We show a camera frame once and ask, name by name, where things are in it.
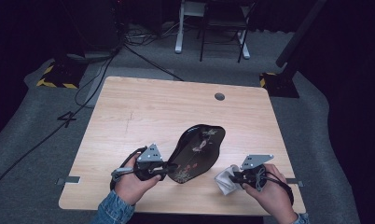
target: left hand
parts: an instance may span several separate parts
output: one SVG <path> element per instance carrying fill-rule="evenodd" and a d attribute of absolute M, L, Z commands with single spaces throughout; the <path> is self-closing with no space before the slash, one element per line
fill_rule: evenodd
<path fill-rule="evenodd" d="M 125 167 L 134 167 L 139 154 L 135 154 L 125 165 Z M 144 196 L 145 192 L 153 188 L 161 179 L 160 175 L 141 181 L 134 173 L 121 177 L 115 185 L 115 193 L 121 200 L 129 205 L 135 205 Z"/>

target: gray carpet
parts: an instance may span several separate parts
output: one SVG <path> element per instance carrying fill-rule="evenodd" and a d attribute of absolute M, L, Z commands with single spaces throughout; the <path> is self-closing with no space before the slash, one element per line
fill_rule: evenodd
<path fill-rule="evenodd" d="M 185 32 L 183 52 L 174 53 L 176 36 L 131 47 L 185 81 L 258 87 L 262 72 L 281 72 L 275 60 L 292 34 L 255 32 L 247 38 L 251 59 L 237 63 L 238 50 L 207 49 L 200 63 L 200 40 L 196 31 Z M 50 61 L 44 63 L 25 83 L 29 87 L 20 108 L 0 133 L 0 175 L 24 153 L 38 144 L 62 122 L 57 118 L 77 111 L 93 84 L 81 90 L 37 87 Z M 81 86 L 98 75 L 102 63 L 91 64 Z M 108 75 L 137 72 L 152 78 L 171 76 L 154 72 L 154 67 L 127 50 L 110 64 Z M 304 76 L 294 82 L 299 99 L 271 98 L 285 145 L 301 188 L 312 223 L 359 223 L 351 187 L 336 160 L 327 134 L 326 98 Z M 68 176 L 92 109 L 84 108 L 68 128 L 52 135 L 19 162 L 0 182 L 0 223 L 89 223 L 95 211 L 62 210 L 58 201 L 63 187 L 55 185 Z M 275 223 L 266 217 L 265 223 Z"/>

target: black curtain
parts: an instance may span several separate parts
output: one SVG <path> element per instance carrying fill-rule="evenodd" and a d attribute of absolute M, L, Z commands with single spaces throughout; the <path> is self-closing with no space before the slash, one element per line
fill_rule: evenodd
<path fill-rule="evenodd" d="M 24 77 L 67 50 L 82 54 L 78 35 L 59 1 L 0 0 L 0 132 L 28 90 Z"/>
<path fill-rule="evenodd" d="M 252 31 L 296 32 L 317 0 L 258 0 L 249 19 Z"/>
<path fill-rule="evenodd" d="M 361 222 L 375 223 L 375 0 L 328 0 L 292 62 L 327 98 L 331 145 Z"/>

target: denim sleeve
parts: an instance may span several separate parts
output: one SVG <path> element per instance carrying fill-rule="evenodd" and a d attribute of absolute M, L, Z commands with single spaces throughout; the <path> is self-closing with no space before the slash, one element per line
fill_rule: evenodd
<path fill-rule="evenodd" d="M 91 224 L 125 224 L 132 217 L 135 206 L 123 202 L 112 190 L 98 205 L 97 215 Z"/>
<path fill-rule="evenodd" d="M 309 215 L 307 213 L 298 214 L 299 218 L 292 224 L 310 224 Z"/>

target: chair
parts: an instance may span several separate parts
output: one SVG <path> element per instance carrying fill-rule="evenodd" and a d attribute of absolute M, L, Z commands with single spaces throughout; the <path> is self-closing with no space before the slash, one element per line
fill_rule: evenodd
<path fill-rule="evenodd" d="M 201 22 L 201 28 L 197 35 L 200 38 L 202 31 L 201 40 L 201 53 L 200 62 L 202 61 L 202 54 L 204 52 L 205 44 L 217 44 L 217 45 L 238 45 L 240 47 L 240 55 L 238 58 L 238 63 L 243 55 L 243 46 L 245 44 L 245 39 L 248 31 L 248 20 L 253 12 L 255 4 L 250 1 L 249 11 L 244 15 L 243 9 L 241 8 L 242 1 L 236 0 L 208 0 L 204 15 Z M 206 40 L 207 30 L 218 30 L 223 32 L 235 32 L 234 36 L 228 42 L 211 42 Z M 231 41 L 237 37 L 237 43 L 232 43 Z"/>

